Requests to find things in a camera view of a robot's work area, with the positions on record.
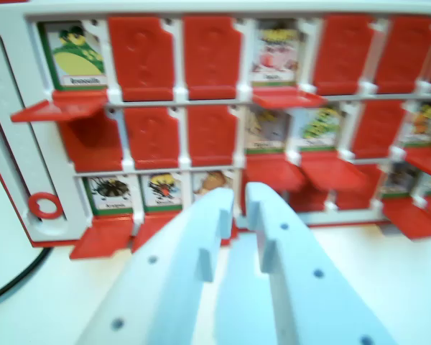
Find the red circle marking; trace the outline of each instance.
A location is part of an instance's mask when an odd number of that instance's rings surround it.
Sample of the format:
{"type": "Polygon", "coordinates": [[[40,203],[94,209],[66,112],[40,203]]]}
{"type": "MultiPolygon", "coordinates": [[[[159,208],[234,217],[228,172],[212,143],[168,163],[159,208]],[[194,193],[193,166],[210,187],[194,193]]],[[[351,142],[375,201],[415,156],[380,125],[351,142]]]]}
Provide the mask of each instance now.
{"type": "Polygon", "coordinates": [[[46,192],[39,192],[31,195],[29,200],[27,201],[27,205],[29,206],[30,211],[41,219],[56,219],[62,215],[62,205],[60,204],[59,198],[56,195],[46,192]],[[40,210],[40,205],[38,204],[38,200],[47,199],[55,204],[56,211],[52,213],[43,212],[40,210]]]}

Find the character card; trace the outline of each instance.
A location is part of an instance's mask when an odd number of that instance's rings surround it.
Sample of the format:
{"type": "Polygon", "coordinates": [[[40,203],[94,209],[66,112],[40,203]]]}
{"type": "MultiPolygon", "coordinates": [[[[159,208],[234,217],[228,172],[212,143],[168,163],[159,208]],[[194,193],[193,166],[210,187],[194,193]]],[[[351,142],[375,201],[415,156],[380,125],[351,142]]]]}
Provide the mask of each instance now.
{"type": "Polygon", "coordinates": [[[295,19],[265,19],[254,39],[253,86],[292,86],[299,68],[300,32],[295,19]]]}
{"type": "Polygon", "coordinates": [[[131,194],[123,175],[83,178],[93,214],[132,213],[131,194]]]}
{"type": "Polygon", "coordinates": [[[232,188],[233,174],[232,170],[194,172],[192,174],[193,200],[198,200],[218,187],[232,188]]]}
{"type": "Polygon", "coordinates": [[[406,134],[402,141],[407,147],[431,144],[431,103],[423,103],[412,120],[405,124],[406,134]]]}
{"type": "Polygon", "coordinates": [[[283,111],[251,106],[246,114],[246,153],[283,152],[289,127],[289,115],[283,111]]]}
{"type": "Polygon", "coordinates": [[[105,87],[101,46],[80,21],[42,22],[38,28],[57,90],[105,87]]]}
{"type": "Polygon", "coordinates": [[[177,172],[142,175],[140,179],[146,212],[182,209],[180,175],[177,172]]]}
{"type": "Polygon", "coordinates": [[[419,174],[420,170],[407,162],[394,163],[381,187],[382,197],[408,196],[417,182],[419,174]]]}
{"type": "Polygon", "coordinates": [[[334,150],[343,120],[344,113],[337,105],[297,111],[292,140],[299,151],[334,150]]]}

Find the red flip panel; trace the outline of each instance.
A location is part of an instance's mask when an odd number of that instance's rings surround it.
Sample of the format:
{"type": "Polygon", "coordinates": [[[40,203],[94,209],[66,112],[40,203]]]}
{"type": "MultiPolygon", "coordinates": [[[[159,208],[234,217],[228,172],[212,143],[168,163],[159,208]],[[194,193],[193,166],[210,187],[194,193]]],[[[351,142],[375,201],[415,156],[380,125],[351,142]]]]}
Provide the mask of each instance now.
{"type": "Polygon", "coordinates": [[[235,98],[241,33],[232,17],[184,17],[185,80],[190,99],[235,98]]]}
{"type": "Polygon", "coordinates": [[[134,253],[147,243],[163,226],[169,223],[179,212],[152,212],[146,213],[144,223],[140,226],[139,233],[134,237],[131,251],[134,253]]]}
{"type": "Polygon", "coordinates": [[[323,211],[327,197],[328,192],[316,189],[308,181],[300,191],[289,194],[289,204],[295,212],[323,211]]]}
{"type": "Polygon", "coordinates": [[[167,108],[126,109],[124,119],[136,169],[178,166],[179,124],[167,108]]]}
{"type": "Polygon", "coordinates": [[[118,127],[103,110],[87,119],[58,122],[57,125],[78,172],[121,170],[123,152],[118,127]]]}
{"type": "Polygon", "coordinates": [[[374,31],[364,14],[329,15],[315,66],[313,83],[321,95],[355,93],[374,31]]]}
{"type": "Polygon", "coordinates": [[[413,92],[431,46],[431,18],[395,17],[375,76],[379,93],[413,92]]]}
{"type": "Polygon", "coordinates": [[[172,34],[162,29],[160,19],[110,17],[108,28],[123,100],[172,100],[172,34]]]}
{"type": "Polygon", "coordinates": [[[230,165],[235,150],[236,117],[227,106],[189,106],[188,145],[192,165],[230,165]]]}
{"type": "Polygon", "coordinates": [[[365,188],[353,192],[339,192],[335,203],[340,210],[369,208],[372,196],[381,177],[381,170],[374,164],[355,165],[366,176],[365,188]]]}
{"type": "Polygon", "coordinates": [[[382,158],[389,154],[402,119],[402,101],[367,101],[352,151],[356,158],[382,158]]]}
{"type": "Polygon", "coordinates": [[[128,247],[133,227],[131,215],[94,217],[92,227],[77,241],[70,258],[110,257],[128,247]]]}

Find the flipped down red panel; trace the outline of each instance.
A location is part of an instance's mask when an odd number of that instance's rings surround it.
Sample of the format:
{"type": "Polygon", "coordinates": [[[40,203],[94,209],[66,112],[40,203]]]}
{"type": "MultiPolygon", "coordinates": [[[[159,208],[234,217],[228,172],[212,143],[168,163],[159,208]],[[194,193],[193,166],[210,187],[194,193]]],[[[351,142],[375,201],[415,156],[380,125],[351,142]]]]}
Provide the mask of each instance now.
{"type": "Polygon", "coordinates": [[[383,213],[410,239],[431,236],[431,214],[416,207],[411,198],[383,200],[383,213]]]}
{"type": "Polygon", "coordinates": [[[80,173],[121,170],[123,152],[118,126],[103,109],[90,118],[57,125],[75,170],[80,173]]]}
{"type": "Polygon", "coordinates": [[[320,95],[355,93],[374,34],[364,14],[329,15],[315,65],[314,84],[320,95]]]}
{"type": "Polygon", "coordinates": [[[227,106],[189,106],[188,145],[193,166],[230,165],[237,118],[227,106]]]}
{"type": "Polygon", "coordinates": [[[410,93],[431,46],[431,18],[395,17],[375,76],[378,93],[410,93]]]}
{"type": "Polygon", "coordinates": [[[367,101],[354,139],[356,158],[388,157],[389,147],[404,118],[402,101],[367,101]]]}
{"type": "Polygon", "coordinates": [[[232,17],[184,17],[185,81],[190,99],[235,98],[241,33],[232,17]]]}
{"type": "Polygon", "coordinates": [[[92,227],[77,241],[70,258],[110,257],[127,248],[133,226],[131,215],[94,217],[92,227]]]}
{"type": "Polygon", "coordinates": [[[168,115],[167,108],[126,109],[124,113],[136,169],[177,167],[178,121],[168,115]]]}
{"type": "Polygon", "coordinates": [[[110,38],[124,101],[170,101],[172,34],[157,17],[110,17],[110,38]]]}

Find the cartoon face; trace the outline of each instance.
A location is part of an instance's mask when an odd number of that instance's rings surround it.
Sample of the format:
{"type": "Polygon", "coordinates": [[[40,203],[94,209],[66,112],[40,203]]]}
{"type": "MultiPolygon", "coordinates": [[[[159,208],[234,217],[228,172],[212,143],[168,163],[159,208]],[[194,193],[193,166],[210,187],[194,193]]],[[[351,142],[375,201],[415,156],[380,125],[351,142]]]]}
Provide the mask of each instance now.
{"type": "Polygon", "coordinates": [[[211,171],[208,176],[201,182],[200,189],[194,193],[204,196],[206,193],[218,187],[223,187],[227,183],[225,175],[221,171],[211,171]]]}
{"type": "Polygon", "coordinates": [[[414,134],[431,134],[431,105],[425,104],[413,121],[414,134]]]}
{"type": "Polygon", "coordinates": [[[149,187],[158,200],[174,198],[172,192],[175,189],[175,180],[171,174],[153,175],[150,178],[149,187]]]}
{"type": "Polygon", "coordinates": [[[70,31],[68,33],[68,39],[74,44],[74,45],[83,45],[85,44],[85,36],[84,31],[81,27],[74,26],[70,28],[70,31]]]}
{"type": "Polygon", "coordinates": [[[68,35],[69,35],[69,31],[67,31],[67,30],[61,30],[59,32],[59,40],[62,43],[62,45],[68,44],[68,42],[69,42],[68,35]]]}
{"type": "Polygon", "coordinates": [[[129,189],[126,183],[113,178],[93,178],[92,181],[96,184],[93,189],[93,195],[99,194],[102,196],[102,200],[115,196],[123,196],[123,199],[127,199],[126,194],[129,189]]]}

